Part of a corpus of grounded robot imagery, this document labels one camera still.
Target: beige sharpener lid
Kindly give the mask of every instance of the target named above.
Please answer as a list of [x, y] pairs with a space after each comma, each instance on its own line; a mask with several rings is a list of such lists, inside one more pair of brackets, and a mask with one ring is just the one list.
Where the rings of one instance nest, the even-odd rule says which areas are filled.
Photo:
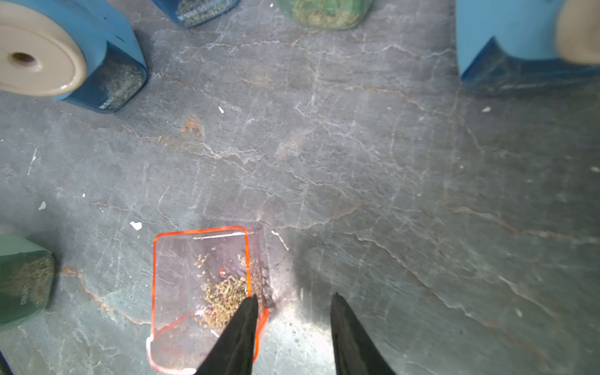
[[556, 19], [556, 49], [575, 64], [600, 64], [600, 0], [565, 0]]
[[0, 1], [0, 89], [53, 96], [77, 89], [85, 58], [73, 38], [47, 16]]

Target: green pencil sharpener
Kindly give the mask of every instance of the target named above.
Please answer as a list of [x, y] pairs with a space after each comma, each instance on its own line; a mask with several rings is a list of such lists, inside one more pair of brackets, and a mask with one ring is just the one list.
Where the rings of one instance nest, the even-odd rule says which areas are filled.
[[14, 235], [0, 235], [0, 332], [46, 307], [55, 274], [52, 253]]

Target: gray marble surface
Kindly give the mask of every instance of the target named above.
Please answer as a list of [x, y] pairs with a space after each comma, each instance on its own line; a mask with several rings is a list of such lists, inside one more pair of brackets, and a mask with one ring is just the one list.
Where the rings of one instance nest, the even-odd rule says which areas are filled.
[[61, 268], [0, 334], [15, 375], [154, 374], [152, 239], [247, 222], [275, 304], [255, 374], [334, 373], [334, 292], [398, 374], [600, 368], [597, 90], [463, 92], [451, 0], [375, 0], [344, 32], [111, 3], [152, 71], [121, 111], [0, 93], [1, 223]]

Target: orange edge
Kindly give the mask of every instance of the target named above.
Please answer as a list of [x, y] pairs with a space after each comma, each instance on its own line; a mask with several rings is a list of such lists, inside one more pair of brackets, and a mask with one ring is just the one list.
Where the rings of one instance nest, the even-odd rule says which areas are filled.
[[256, 336], [254, 337], [254, 342], [255, 342], [255, 348], [254, 348], [254, 359], [253, 362], [256, 362], [256, 358], [258, 358], [259, 356], [259, 349], [260, 349], [260, 333], [262, 332], [262, 329], [265, 327], [265, 324], [267, 323], [267, 321], [269, 320], [269, 309], [266, 308], [262, 314], [262, 319], [260, 319], [260, 321], [258, 322], [259, 326], [256, 329]]
[[156, 242], [158, 241], [159, 238], [164, 237], [164, 236], [173, 236], [173, 235], [196, 235], [198, 233], [210, 233], [210, 232], [218, 232], [220, 230], [241, 230], [244, 232], [244, 235], [246, 237], [246, 278], [248, 279], [248, 286], [250, 286], [250, 266], [249, 264], [249, 259], [250, 259], [250, 251], [248, 249], [248, 231], [246, 230], [246, 228], [242, 227], [242, 226], [229, 226], [229, 227], [220, 227], [220, 228], [208, 228], [208, 229], [194, 229], [194, 230], [183, 230], [181, 232], [164, 232], [164, 233], [159, 233], [155, 238], [154, 238], [154, 243], [153, 243], [153, 247], [152, 247], [152, 316], [150, 319], [150, 332], [151, 334], [154, 334], [154, 314], [155, 314], [155, 306], [156, 306]]
[[[151, 334], [154, 336], [154, 314], [155, 314], [155, 300], [156, 300], [156, 242], [158, 241], [159, 238], [164, 237], [164, 236], [173, 236], [173, 235], [196, 235], [198, 233], [210, 233], [210, 232], [219, 232], [222, 230], [241, 230], [244, 232], [244, 239], [245, 239], [245, 247], [246, 247], [246, 280], [247, 280], [247, 288], [248, 288], [248, 297], [252, 296], [252, 285], [250, 283], [251, 280], [251, 275], [250, 275], [250, 247], [248, 245], [248, 231], [246, 230], [246, 228], [242, 227], [242, 226], [229, 226], [229, 227], [219, 227], [219, 228], [209, 228], [209, 229], [196, 229], [196, 230], [183, 230], [181, 232], [165, 232], [165, 233], [159, 233], [155, 238], [154, 238], [154, 242], [153, 242], [153, 246], [152, 246], [152, 317], [150, 320], [150, 331]], [[172, 325], [176, 324], [178, 321], [180, 321], [181, 319], [190, 316], [190, 314], [182, 316], [181, 318], [177, 319], [176, 321], [174, 321], [173, 323], [171, 323], [170, 325], [168, 325], [167, 327], [163, 328], [160, 330], [160, 332], [156, 333], [156, 335], [162, 333], [165, 331], [165, 329], [171, 327]], [[256, 362], [256, 358], [258, 358], [259, 355], [259, 349], [260, 349], [260, 333], [262, 332], [262, 329], [265, 327], [265, 324], [267, 323], [267, 321], [269, 320], [269, 309], [265, 309], [263, 314], [262, 314], [262, 319], [259, 318], [260, 321], [258, 322], [258, 328], [256, 329], [256, 334], [255, 334], [255, 344], [256, 347], [254, 348], [254, 359], [253, 362]], [[148, 348], [148, 359], [150, 359], [151, 361], [151, 366], [158, 371], [161, 370], [165, 370], [162, 367], [158, 366], [157, 364], [155, 364], [152, 361], [152, 357]]]
[[153, 340], [154, 340], [153, 336], [150, 336], [146, 339], [146, 354], [148, 356], [148, 362], [150, 363], [150, 366], [153, 369], [155, 369], [159, 373], [172, 374], [172, 375], [189, 375], [189, 374], [194, 374], [196, 372], [196, 370], [193, 368], [185, 368], [183, 370], [174, 370], [172, 368], [162, 367], [158, 363], [154, 362], [154, 358], [152, 358], [152, 353], [150, 351], [150, 346], [151, 346], [151, 343]]

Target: blue pencil sharpener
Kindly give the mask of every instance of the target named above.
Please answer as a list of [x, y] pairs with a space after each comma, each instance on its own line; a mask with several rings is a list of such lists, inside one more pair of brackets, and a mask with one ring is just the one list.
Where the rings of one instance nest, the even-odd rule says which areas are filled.
[[148, 81], [129, 20], [104, 0], [0, 0], [0, 89], [100, 113]]
[[152, 0], [173, 22], [191, 28], [233, 9], [239, 0]]
[[600, 0], [456, 0], [463, 86], [502, 94], [600, 77]]

